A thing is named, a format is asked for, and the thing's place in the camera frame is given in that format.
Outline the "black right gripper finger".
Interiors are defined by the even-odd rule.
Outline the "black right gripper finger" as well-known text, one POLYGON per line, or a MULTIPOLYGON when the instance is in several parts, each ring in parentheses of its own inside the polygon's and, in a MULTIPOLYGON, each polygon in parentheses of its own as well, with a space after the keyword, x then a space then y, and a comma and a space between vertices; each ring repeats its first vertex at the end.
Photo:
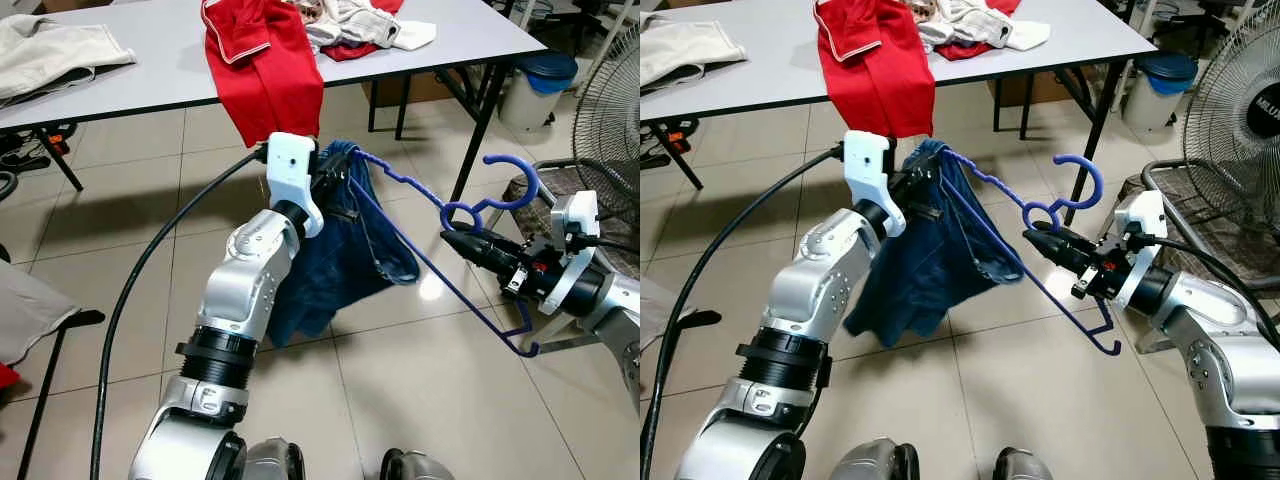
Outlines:
POLYGON ((451 247, 465 260, 499 278, 511 278, 516 273, 516 244, 451 243, 451 247))
POLYGON ((1033 225, 1024 230, 1024 239, 1051 261, 1074 261, 1097 255, 1092 241, 1065 227, 1033 225))
POLYGON ((521 244, 486 229, 444 230, 442 238, 470 262, 517 262, 521 255, 521 244))
POLYGON ((1030 239, 1032 246, 1052 264, 1083 275, 1096 261, 1096 246, 1074 239, 1030 239))

